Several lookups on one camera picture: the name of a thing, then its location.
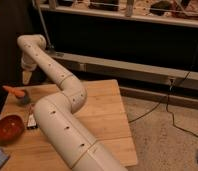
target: wooden bowl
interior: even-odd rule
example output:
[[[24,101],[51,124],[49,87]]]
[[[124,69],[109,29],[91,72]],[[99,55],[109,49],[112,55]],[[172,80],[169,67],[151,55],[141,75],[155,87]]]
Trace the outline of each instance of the wooden bowl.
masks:
[[[24,131],[22,119],[17,115],[9,115],[0,120],[0,142],[10,142],[18,138]]]

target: gray floor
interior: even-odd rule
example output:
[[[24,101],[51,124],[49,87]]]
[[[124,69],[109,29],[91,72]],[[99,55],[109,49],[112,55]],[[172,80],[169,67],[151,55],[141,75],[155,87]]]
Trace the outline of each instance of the gray floor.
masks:
[[[122,97],[129,120],[147,112],[157,102]],[[176,125],[198,134],[198,110],[169,106]],[[130,124],[138,165],[129,171],[198,171],[198,138],[172,126],[172,115],[161,104],[146,117]]]

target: shelf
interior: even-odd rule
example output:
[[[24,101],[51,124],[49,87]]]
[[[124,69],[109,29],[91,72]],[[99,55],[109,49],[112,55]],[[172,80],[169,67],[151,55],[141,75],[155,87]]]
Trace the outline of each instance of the shelf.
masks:
[[[105,17],[105,18],[115,18],[122,20],[133,20],[133,21],[143,21],[143,22],[152,22],[160,24],[170,24],[186,27],[195,27],[198,28],[198,10],[190,11],[189,8],[183,8],[179,0],[169,0],[169,4],[172,4],[172,7],[176,10],[160,10],[151,8],[151,5],[157,2],[158,0],[121,0],[117,5],[108,4],[108,3],[99,3],[99,2],[90,2],[90,0],[65,0],[64,2],[71,3],[70,6],[59,5],[55,0],[50,0],[49,3],[40,4],[41,10],[44,11],[53,11],[61,13],[71,13],[71,14],[80,14],[96,17]],[[101,10],[101,9],[92,9],[90,5],[94,4],[96,8],[99,5],[103,5],[103,8],[107,6],[112,6],[110,10]],[[196,8],[194,3],[189,3],[191,8]],[[153,11],[162,11],[163,15],[156,15],[151,13]]]

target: wall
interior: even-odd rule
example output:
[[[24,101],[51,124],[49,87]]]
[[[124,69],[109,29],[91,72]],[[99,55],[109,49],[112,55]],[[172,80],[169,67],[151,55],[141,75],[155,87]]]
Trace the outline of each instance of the wall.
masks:
[[[198,28],[58,12],[44,17],[57,51],[189,70],[198,43]]]
[[[29,7],[29,0],[0,0],[0,111],[6,98],[1,86],[21,85],[21,52],[16,39],[33,32]]]

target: black cable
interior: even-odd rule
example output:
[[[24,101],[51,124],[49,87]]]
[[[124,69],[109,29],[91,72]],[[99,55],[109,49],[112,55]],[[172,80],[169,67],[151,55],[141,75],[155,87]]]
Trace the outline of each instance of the black cable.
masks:
[[[195,134],[195,133],[193,133],[193,132],[191,132],[191,131],[185,130],[184,128],[181,128],[181,127],[179,127],[179,126],[177,126],[177,125],[175,124],[175,115],[174,115],[174,113],[171,112],[171,111],[169,111],[169,101],[170,101],[170,94],[171,94],[171,92],[172,92],[172,89],[173,89],[174,87],[179,87],[179,86],[187,79],[187,77],[188,77],[189,74],[192,72],[192,69],[193,69],[193,67],[194,67],[194,65],[195,65],[195,62],[196,62],[196,59],[197,59],[197,55],[198,55],[198,43],[197,43],[197,46],[196,46],[196,49],[195,49],[195,52],[194,52],[194,55],[193,55],[193,58],[192,58],[192,63],[191,63],[190,69],[189,69],[189,71],[187,72],[187,74],[185,75],[185,77],[184,77],[183,79],[181,79],[181,81],[178,82],[177,84],[174,84],[173,81],[171,81],[171,84],[170,84],[170,87],[169,87],[169,90],[168,90],[167,95],[163,96],[163,97],[160,99],[160,101],[159,101],[152,109],[150,109],[148,112],[144,113],[143,115],[141,115],[141,116],[139,116],[139,117],[137,117],[137,118],[135,118],[135,119],[133,119],[133,120],[130,120],[128,123],[133,123],[133,122],[135,122],[135,121],[137,121],[137,120],[139,120],[139,119],[141,119],[141,118],[143,118],[143,117],[149,115],[149,114],[152,113],[152,112],[162,103],[162,101],[167,97],[166,111],[167,111],[168,113],[171,113],[171,115],[172,115],[173,126],[174,126],[175,128],[177,128],[177,129],[179,129],[179,130],[182,130],[182,131],[184,131],[184,132],[187,132],[187,133],[189,133],[189,134],[191,134],[191,135],[193,135],[193,136],[195,136],[195,137],[198,138],[198,135],[197,135],[197,134]]]
[[[137,118],[135,118],[135,119],[132,119],[132,120],[128,121],[128,123],[135,122],[135,121],[137,121],[137,120],[139,120],[139,119],[141,119],[141,118],[143,118],[143,117],[149,115],[150,113],[152,113],[155,109],[158,108],[158,106],[161,104],[161,102],[162,102],[166,97],[167,97],[167,96],[161,97],[161,99],[159,100],[159,102],[158,102],[152,109],[150,109],[149,111],[147,111],[147,112],[144,113],[143,115],[141,115],[141,116],[139,116],[139,117],[137,117]]]
[[[186,132],[186,133],[198,138],[198,134],[196,134],[196,133],[194,133],[192,131],[186,130],[186,129],[182,128],[182,127],[179,127],[179,126],[177,126],[175,124],[175,114],[172,111],[169,110],[169,101],[170,101],[170,95],[167,96],[166,111],[172,115],[172,125],[175,128],[177,128],[177,129],[179,129],[179,130],[181,130],[183,132]]]

